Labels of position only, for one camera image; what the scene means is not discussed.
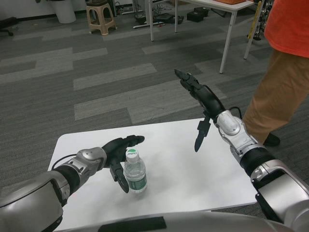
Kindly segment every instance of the plastic bottle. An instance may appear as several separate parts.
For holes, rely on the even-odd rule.
[[[147,188],[146,167],[136,149],[126,151],[124,175],[130,191],[140,193]]]

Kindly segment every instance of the bottle cap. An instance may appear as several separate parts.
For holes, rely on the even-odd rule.
[[[136,149],[129,149],[126,151],[126,159],[130,162],[136,162],[139,160],[139,152]]]

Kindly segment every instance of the stool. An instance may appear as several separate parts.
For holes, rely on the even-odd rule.
[[[91,34],[93,30],[100,30],[102,35],[108,35],[108,28],[117,26],[115,24],[114,16],[112,14],[112,10],[107,0],[103,0],[101,2],[97,2],[97,0],[87,2],[87,19],[89,24],[89,33]],[[104,9],[107,8],[110,11],[111,21],[106,23],[104,18]],[[93,10],[96,13],[96,19],[91,20],[90,11]]]

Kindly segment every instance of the floor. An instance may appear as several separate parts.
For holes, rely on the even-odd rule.
[[[180,7],[186,15],[193,5]],[[254,42],[243,60],[254,12],[240,12],[224,74],[219,74],[229,16],[133,29],[133,15],[116,18],[118,30],[88,33],[85,14],[61,25],[57,18],[25,21],[14,37],[0,34],[0,196],[47,170],[57,139],[66,133],[202,117],[174,68],[208,84],[226,107],[245,112],[266,71],[271,48]],[[271,149],[309,183],[309,100],[277,130]],[[263,217],[258,205],[226,209]]]

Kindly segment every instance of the trash can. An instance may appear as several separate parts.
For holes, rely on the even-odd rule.
[[[71,0],[50,0],[59,23],[72,23],[76,20]]]

